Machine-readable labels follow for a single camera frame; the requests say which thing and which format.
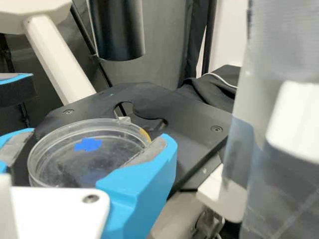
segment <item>petri dish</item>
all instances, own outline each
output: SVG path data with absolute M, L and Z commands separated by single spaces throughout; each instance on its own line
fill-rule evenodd
M 151 142 L 137 125 L 119 119 L 88 119 L 58 128 L 31 150 L 31 186 L 95 187 Z

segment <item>black pole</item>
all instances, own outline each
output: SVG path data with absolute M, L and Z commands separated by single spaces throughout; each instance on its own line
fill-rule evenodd
M 72 1 L 72 6 L 71 6 L 70 11 L 71 11 L 71 14 L 72 14 L 72 16 L 73 16 L 73 18 L 75 20 L 75 23 L 77 24 L 77 26 L 78 26 L 78 28 L 80 30 L 81 35 L 83 36 L 83 39 L 84 39 L 86 45 L 89 48 L 89 51 L 90 51 L 91 55 L 93 55 L 93 56 L 96 55 L 96 49 L 95 49 L 94 43 L 91 40 L 90 35 L 89 35 L 88 31 L 86 30 L 85 25 L 84 25 L 84 23 L 82 21 L 80 13 L 79 13 L 79 11 L 78 11 L 78 9 L 77 9 L 77 7 L 76 7 L 76 5 L 75 5 L 75 3 L 73 1 Z M 102 66 L 100 61 L 99 61 L 99 64 L 98 64 L 98 68 L 99 68 L 99 70 L 100 70 L 100 72 L 101 72 L 101 74 L 102 74 L 107 86 L 108 87 L 112 87 L 113 84 L 110 81 L 109 77 L 107 76 L 107 74 L 106 74 L 106 72 L 105 72 L 105 70 L 104 70 L 104 68 L 103 68 L 103 66 Z M 122 104 L 119 105 L 119 108 L 120 108 L 120 111 L 121 111 L 122 115 L 126 116 L 126 112 L 125 112 Z
M 201 69 L 202 75 L 204 75 L 205 73 L 209 71 L 209 59 L 210 59 L 211 45 L 212 45 L 213 33 L 214 33 L 216 5 L 217 5 L 217 0 L 209 0 L 207 22 L 206 22 L 203 65 Z
M 14 70 L 14 66 L 12 63 L 12 59 L 11 59 L 11 52 L 10 52 L 9 46 L 7 44 L 5 35 L 3 33 L 0 33 L 0 51 L 2 52 L 2 54 L 4 56 L 8 71 L 10 73 L 14 73 L 15 70 Z M 20 109 L 20 112 L 22 114 L 22 120 L 24 121 L 25 126 L 27 128 L 30 128 L 29 115 L 28 115 L 28 112 L 26 110 L 26 106 L 25 106 L 24 102 L 22 102 L 21 104 L 18 104 L 18 105 L 19 105 L 19 109 Z

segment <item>white plastic part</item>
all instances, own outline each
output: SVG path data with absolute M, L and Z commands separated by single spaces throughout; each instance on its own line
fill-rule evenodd
M 319 84 L 284 82 L 266 139 L 275 148 L 319 164 Z
M 48 16 L 32 16 L 23 25 L 26 37 L 64 105 L 96 93 Z
M 11 177 L 0 174 L 0 238 L 17 239 L 15 220 L 11 202 Z
M 196 197 L 231 222 L 240 222 L 247 203 L 246 189 L 222 178 L 223 164 L 198 187 Z
M 0 175 L 0 238 L 99 239 L 110 199 L 97 189 L 11 187 Z M 84 199 L 91 196 L 91 203 Z
M 0 0 L 0 32 L 23 34 L 23 21 L 39 14 L 58 24 L 68 16 L 71 4 L 72 0 Z

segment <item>black screw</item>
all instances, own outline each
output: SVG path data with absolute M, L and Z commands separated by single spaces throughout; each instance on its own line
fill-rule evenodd
M 86 196 L 85 198 L 83 198 L 83 202 L 84 203 L 95 203 L 96 201 L 98 201 L 100 199 L 100 197 L 98 195 L 94 195 L 94 194 L 91 194 L 91 195 L 88 195 Z
M 73 112 L 74 112 L 74 109 L 68 109 L 68 110 L 63 111 L 63 113 L 65 115 L 71 115 Z
M 222 132 L 223 131 L 223 128 L 218 126 L 218 125 L 214 125 L 210 128 L 211 131 L 213 132 Z

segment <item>petri dish lid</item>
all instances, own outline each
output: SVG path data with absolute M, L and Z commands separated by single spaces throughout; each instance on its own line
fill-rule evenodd
M 119 119 L 88 119 L 58 128 L 31 150 L 31 186 L 95 187 L 151 142 L 137 125 Z

